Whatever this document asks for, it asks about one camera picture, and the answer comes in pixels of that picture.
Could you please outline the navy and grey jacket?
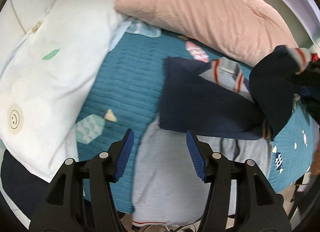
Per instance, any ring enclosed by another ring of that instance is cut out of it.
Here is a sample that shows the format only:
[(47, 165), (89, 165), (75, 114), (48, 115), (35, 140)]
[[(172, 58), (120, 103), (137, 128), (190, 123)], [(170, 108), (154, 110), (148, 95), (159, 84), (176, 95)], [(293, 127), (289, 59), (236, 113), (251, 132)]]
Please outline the navy and grey jacket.
[(317, 60), (307, 49), (281, 45), (245, 76), (238, 63), (224, 57), (166, 58), (159, 113), (136, 158), (133, 224), (186, 225), (200, 219), (209, 185), (196, 174), (186, 143), (188, 131), (229, 160), (254, 160), (268, 179), (271, 166), (283, 162), (277, 156), (270, 163), (277, 153), (274, 140), (297, 106), (311, 117), (313, 132), (316, 121), (302, 104), (292, 77)]

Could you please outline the white pillow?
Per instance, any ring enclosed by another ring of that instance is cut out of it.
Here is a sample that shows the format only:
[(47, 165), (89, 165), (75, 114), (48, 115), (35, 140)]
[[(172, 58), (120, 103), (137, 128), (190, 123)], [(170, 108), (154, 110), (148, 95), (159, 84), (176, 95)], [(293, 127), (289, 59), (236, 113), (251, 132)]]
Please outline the white pillow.
[(126, 16), (116, 0), (56, 0), (1, 73), (1, 140), (30, 173), (51, 181), (76, 158), (74, 124)]

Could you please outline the pink pillow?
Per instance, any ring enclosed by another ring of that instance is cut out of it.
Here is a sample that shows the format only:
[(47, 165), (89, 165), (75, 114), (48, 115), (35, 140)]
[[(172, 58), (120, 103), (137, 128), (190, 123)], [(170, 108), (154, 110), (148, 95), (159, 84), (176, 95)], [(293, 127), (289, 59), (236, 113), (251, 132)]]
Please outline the pink pillow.
[(249, 66), (279, 45), (297, 47), (281, 15), (263, 0), (116, 0), (114, 7)]

